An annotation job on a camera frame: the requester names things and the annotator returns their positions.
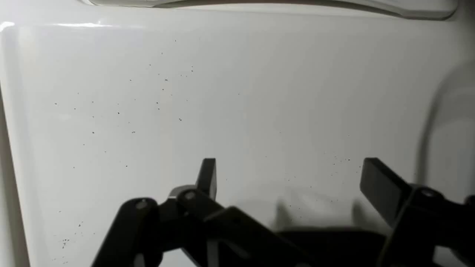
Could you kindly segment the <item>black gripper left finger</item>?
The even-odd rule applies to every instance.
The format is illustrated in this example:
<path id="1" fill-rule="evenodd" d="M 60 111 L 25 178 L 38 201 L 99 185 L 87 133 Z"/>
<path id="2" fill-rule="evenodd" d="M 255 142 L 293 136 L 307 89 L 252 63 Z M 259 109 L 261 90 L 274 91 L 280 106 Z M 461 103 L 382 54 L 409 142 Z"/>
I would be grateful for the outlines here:
<path id="1" fill-rule="evenodd" d="M 175 186 L 163 203 L 149 197 L 124 201 L 91 267 L 158 267 L 180 249 L 195 267 L 316 267 L 289 240 L 243 210 L 215 200 L 216 160 L 201 161 L 197 180 Z"/>

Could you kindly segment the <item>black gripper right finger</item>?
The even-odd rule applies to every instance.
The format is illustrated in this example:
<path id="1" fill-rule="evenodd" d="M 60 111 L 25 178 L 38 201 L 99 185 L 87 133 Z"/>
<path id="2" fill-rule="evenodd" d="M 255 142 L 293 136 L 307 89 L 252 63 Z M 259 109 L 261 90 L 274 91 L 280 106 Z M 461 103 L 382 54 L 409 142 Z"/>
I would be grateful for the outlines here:
<path id="1" fill-rule="evenodd" d="M 451 201 L 430 186 L 405 182 L 376 157 L 363 160 L 359 188 L 390 226 L 376 267 L 440 267 L 433 261 L 437 246 L 475 265 L 473 194 Z"/>

